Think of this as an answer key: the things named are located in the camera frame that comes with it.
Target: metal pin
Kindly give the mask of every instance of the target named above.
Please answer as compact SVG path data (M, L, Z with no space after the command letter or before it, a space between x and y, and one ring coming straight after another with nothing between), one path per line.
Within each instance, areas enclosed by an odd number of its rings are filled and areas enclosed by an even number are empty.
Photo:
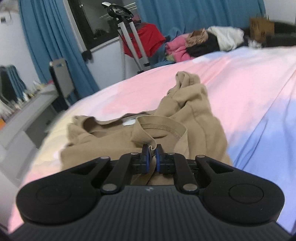
M116 188L117 186L115 184L108 183L108 184L105 184L102 189L106 192L112 192L112 191L115 191Z
M187 183L183 186L183 189L188 192L193 192L193 191L197 190L197 188L198 188L197 185L192 184L192 183Z

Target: pink fabric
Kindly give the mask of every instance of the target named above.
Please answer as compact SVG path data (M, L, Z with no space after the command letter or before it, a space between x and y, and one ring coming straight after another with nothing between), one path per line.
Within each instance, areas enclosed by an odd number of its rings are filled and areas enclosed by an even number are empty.
M125 113L156 109L168 89L176 84L176 73L188 71L198 74L206 85L212 112L220 119L229 146L235 146L242 133L258 125L286 83L289 80L296 83L296 47L242 50L215 52L146 71L84 98L66 115L90 115L104 121ZM34 163L23 184L60 171L55 155L63 147L46 162ZM14 208L9 231L21 224L19 212Z
M173 55L175 61L182 62L190 59L194 59L186 52L185 39L189 34L183 34L176 37L173 41L165 45L165 51L167 55Z
M166 43L165 45L165 52L168 55L171 55L174 51L176 51L178 48L185 46L185 39L189 36L189 34L183 34L180 35L171 42Z

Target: electrical outlet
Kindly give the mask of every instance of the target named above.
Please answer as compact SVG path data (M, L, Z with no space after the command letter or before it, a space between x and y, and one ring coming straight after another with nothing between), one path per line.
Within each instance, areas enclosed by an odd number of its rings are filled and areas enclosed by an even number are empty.
M6 18L5 17L0 17L0 22L1 23L6 23Z

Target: pastel bed sheet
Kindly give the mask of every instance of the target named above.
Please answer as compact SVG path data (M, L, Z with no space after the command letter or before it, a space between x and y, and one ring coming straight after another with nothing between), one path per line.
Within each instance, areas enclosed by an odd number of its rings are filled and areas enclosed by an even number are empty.
M42 148L24 184L59 172L74 115L110 120L156 109L175 85L177 71L200 76L212 111L224 127L234 166L275 182L285 194L278 223L292 232L296 220L296 47L240 48L159 67L110 86L72 106ZM22 224L14 207L9 229Z

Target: tan shirt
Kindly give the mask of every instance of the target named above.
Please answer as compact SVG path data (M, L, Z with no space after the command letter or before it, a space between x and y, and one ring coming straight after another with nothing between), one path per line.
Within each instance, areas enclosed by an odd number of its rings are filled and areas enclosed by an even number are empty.
M226 154L223 128L211 112L206 87L195 74L178 72L176 86L168 91L155 111L140 113L135 124L123 126L123 119L133 115L110 121L74 117L68 127L69 146L61 152L63 170L100 156L117 160L125 153L141 152L143 144L151 149L161 144L165 152L180 153L187 159L206 155L232 164ZM163 177L154 170L155 160L152 160L150 173L138 175L133 184L173 183L171 177Z

